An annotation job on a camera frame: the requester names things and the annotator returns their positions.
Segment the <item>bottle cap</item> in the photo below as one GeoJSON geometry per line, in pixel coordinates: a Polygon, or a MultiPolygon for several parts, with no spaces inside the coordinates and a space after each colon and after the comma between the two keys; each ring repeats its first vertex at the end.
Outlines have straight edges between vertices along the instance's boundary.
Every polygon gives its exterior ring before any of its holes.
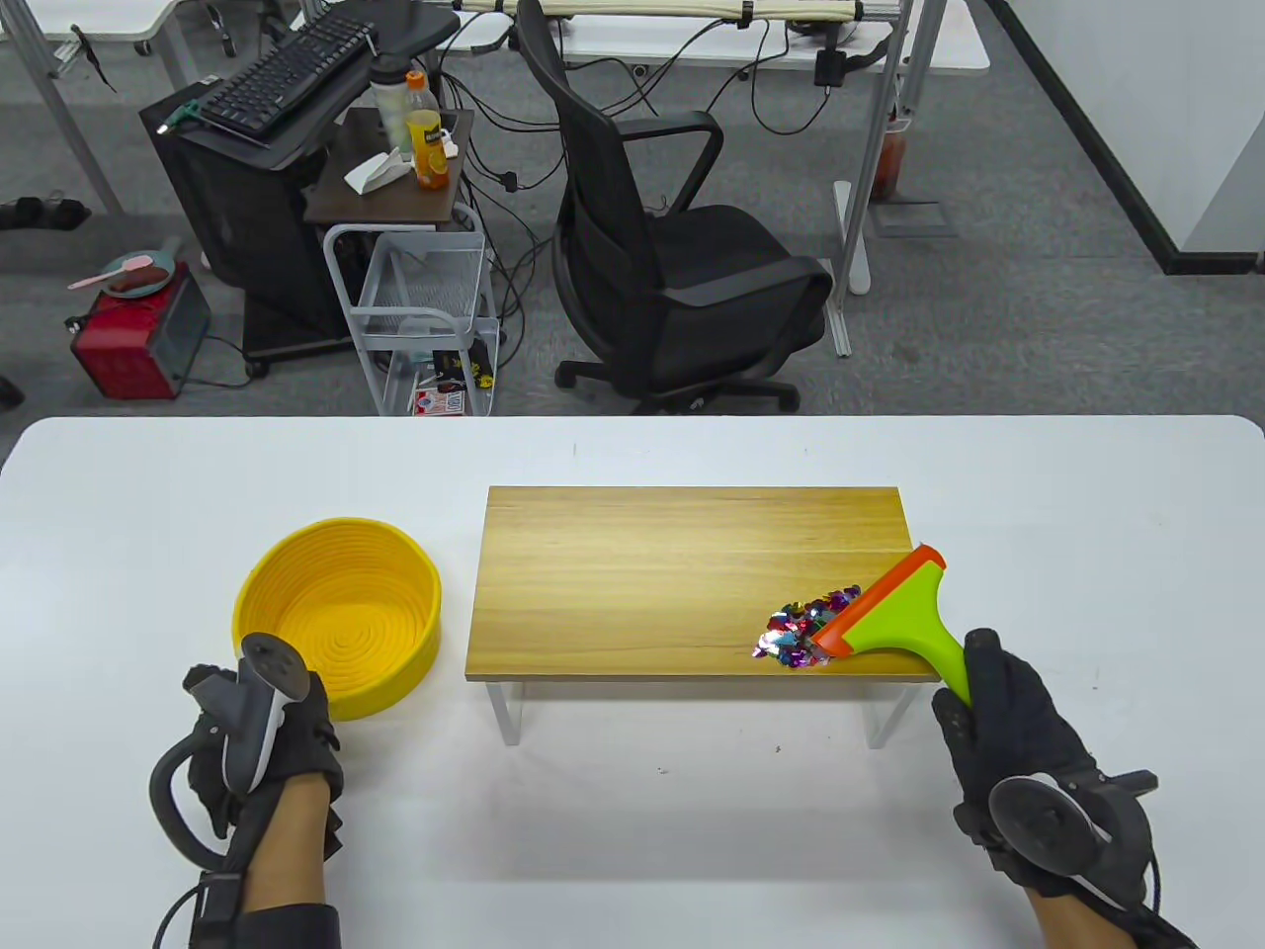
{"type": "Polygon", "coordinates": [[[395,86],[409,75],[409,61],[392,53],[378,53],[369,63],[369,82],[379,86],[395,86]]]}

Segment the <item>black glove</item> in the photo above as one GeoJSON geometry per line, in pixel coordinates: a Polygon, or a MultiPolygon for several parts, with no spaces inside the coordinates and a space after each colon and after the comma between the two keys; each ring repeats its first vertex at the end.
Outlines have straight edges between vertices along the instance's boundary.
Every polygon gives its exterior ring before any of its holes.
{"type": "MultiPolygon", "coordinates": [[[[191,688],[207,676],[237,679],[237,674],[228,669],[215,666],[196,666],[185,677],[185,688],[191,688]]],[[[336,801],[343,793],[343,768],[334,757],[339,743],[329,719],[329,698],[320,676],[315,672],[311,673],[311,687],[307,697],[302,702],[291,702],[285,711],[286,719],[277,729],[268,767],[259,787],[252,792],[252,796],[269,786],[282,785],[299,774],[321,773],[329,782],[330,802],[336,801]]],[[[228,836],[229,828],[240,822],[244,802],[230,793],[224,785],[224,730],[206,712],[199,716],[196,730],[204,734],[207,740],[188,762],[188,786],[206,807],[215,835],[223,840],[228,836]]],[[[326,850],[335,844],[333,834],[339,826],[338,815],[330,810],[330,840],[326,841],[326,850]]]]}
{"type": "Polygon", "coordinates": [[[1041,677],[1002,649],[990,629],[966,634],[966,677],[973,709],[947,688],[931,701],[944,731],[963,803],[958,825],[989,852],[993,865],[1020,886],[1042,896],[1065,896],[1079,887],[1049,873],[1006,847],[988,810],[988,795],[1003,778],[1097,768],[1075,730],[1055,711],[1041,677]]]}

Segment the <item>white metal cart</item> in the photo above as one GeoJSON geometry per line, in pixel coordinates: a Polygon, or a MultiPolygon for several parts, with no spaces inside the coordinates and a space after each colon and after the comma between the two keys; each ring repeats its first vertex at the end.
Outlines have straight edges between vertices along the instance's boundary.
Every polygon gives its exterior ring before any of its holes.
{"type": "Polygon", "coordinates": [[[486,347],[493,373],[500,354],[501,321],[487,239],[469,208],[457,204],[453,213],[469,220],[473,233],[416,224],[339,224],[325,234],[325,262],[378,415],[411,412],[420,357],[436,350],[460,354],[466,414],[492,414],[495,382],[493,388],[479,388],[471,362],[476,339],[486,347]],[[355,302],[334,253],[334,243],[344,234],[377,238],[355,302]],[[379,352],[391,353],[385,382],[372,356],[379,352]]]}

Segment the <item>yellow basket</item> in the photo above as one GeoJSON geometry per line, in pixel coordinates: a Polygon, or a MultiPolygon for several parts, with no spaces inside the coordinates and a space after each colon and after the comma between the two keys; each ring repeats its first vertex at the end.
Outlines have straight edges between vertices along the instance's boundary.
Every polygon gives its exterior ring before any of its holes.
{"type": "Polygon", "coordinates": [[[338,721],[363,719],[416,688],[439,653],[439,572],[390,524],[323,520],[291,534],[250,571],[233,644],[272,633],[319,672],[338,721]]]}

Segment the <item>forearm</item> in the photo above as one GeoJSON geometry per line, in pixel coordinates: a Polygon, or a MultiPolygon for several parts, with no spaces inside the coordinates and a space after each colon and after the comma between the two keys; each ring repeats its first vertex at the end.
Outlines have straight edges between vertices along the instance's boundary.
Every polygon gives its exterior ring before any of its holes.
{"type": "Polygon", "coordinates": [[[325,821],[329,783],[323,774],[290,778],[245,876],[242,912],[325,902],[325,821]]]}
{"type": "Polygon", "coordinates": [[[1025,890],[1046,949],[1137,949],[1133,938],[1074,896],[1045,897],[1025,890]]]}

